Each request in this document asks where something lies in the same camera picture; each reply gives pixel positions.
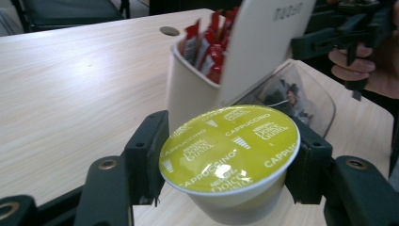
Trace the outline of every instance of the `light wood table surface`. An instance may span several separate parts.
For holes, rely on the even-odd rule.
[[[98,158],[119,155],[144,118],[166,109],[170,45],[210,10],[0,38],[0,197],[28,194],[38,205],[80,185]],[[388,174],[392,116],[297,62],[333,98],[326,140]],[[219,225],[165,185],[160,205],[135,206],[136,225]],[[253,225],[325,225],[323,206],[293,205],[284,189],[274,212]]]

